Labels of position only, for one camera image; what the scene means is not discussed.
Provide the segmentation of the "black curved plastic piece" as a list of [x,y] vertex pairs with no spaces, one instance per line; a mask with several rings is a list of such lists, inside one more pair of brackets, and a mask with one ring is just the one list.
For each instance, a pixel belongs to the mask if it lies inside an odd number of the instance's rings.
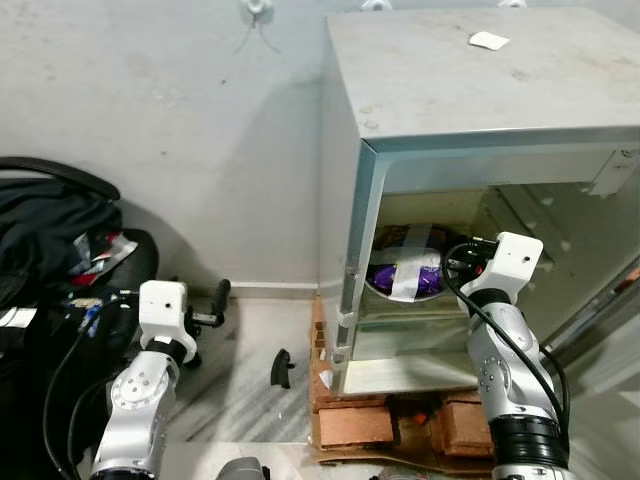
[[291,389],[291,370],[294,369],[291,352],[279,349],[271,362],[269,381],[271,387]]

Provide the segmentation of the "grey mini fridge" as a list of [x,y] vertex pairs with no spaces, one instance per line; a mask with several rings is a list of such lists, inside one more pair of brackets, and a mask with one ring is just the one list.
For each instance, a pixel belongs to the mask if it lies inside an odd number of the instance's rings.
[[[468,44],[477,32],[503,49]],[[335,393],[475,383],[461,321],[357,326],[385,225],[544,250],[517,306],[548,340],[639,253],[640,37],[585,8],[330,15],[317,282]]]

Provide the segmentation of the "large red brick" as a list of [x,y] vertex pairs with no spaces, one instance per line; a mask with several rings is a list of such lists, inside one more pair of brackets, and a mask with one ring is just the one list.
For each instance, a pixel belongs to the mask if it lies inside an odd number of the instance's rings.
[[388,407],[324,408],[317,411],[316,440],[320,448],[342,449],[389,444],[396,428]]

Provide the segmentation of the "grey red packet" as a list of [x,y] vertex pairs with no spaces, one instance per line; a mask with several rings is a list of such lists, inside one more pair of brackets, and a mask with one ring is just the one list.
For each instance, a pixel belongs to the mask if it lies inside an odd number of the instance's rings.
[[116,265],[136,251],[137,243],[125,237],[123,230],[108,233],[84,233],[74,239],[74,264],[70,266],[72,275],[101,275],[109,273]]

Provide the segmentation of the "small red brick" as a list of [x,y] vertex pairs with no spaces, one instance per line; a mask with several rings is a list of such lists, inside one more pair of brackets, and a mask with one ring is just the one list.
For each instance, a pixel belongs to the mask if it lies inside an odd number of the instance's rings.
[[439,415],[442,451],[454,457],[488,457],[494,453],[484,407],[472,401],[448,401]]

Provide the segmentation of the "glass fridge shelf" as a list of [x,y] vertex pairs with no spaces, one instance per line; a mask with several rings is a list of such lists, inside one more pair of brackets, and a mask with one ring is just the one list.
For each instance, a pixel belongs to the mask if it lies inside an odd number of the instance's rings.
[[465,306],[457,300],[451,292],[444,291],[425,300],[401,302],[392,300],[384,294],[366,291],[362,294],[361,305],[358,307],[357,326],[398,324],[410,325],[443,321],[456,323],[461,321],[463,326],[468,323]]

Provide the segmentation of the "grey fridge door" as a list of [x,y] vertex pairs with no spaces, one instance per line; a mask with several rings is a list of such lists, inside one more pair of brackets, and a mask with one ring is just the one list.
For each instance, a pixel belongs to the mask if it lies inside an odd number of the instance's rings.
[[571,394],[570,468],[581,480],[640,480],[639,266],[631,262],[548,340]]

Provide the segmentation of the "grey robot leg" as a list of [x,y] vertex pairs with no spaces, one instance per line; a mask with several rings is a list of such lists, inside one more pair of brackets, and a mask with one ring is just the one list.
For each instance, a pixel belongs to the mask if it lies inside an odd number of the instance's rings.
[[214,480],[271,480],[271,471],[257,457],[239,457],[224,463]]

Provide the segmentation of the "black office chair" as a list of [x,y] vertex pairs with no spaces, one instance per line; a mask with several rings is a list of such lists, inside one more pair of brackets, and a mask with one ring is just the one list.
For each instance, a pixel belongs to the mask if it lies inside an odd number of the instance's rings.
[[[125,227],[113,184],[37,157],[0,157],[0,480],[64,480],[108,420],[106,384],[137,351],[119,300],[152,280],[159,248]],[[123,230],[136,251],[72,275],[74,239]]]

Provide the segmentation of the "purple snack packet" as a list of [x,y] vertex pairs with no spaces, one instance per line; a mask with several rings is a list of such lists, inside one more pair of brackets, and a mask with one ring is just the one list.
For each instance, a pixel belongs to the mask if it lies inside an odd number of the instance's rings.
[[445,289],[442,255],[451,233],[430,223],[385,225],[375,233],[366,284],[388,300],[430,300]]

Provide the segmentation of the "white paper slip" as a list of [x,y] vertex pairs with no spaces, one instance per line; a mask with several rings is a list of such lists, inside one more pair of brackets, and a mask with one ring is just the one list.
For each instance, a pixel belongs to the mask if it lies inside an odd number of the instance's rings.
[[485,31],[477,32],[475,35],[471,35],[470,38],[468,38],[468,44],[490,51],[503,49],[508,42],[509,40],[507,37],[494,35],[494,33]]

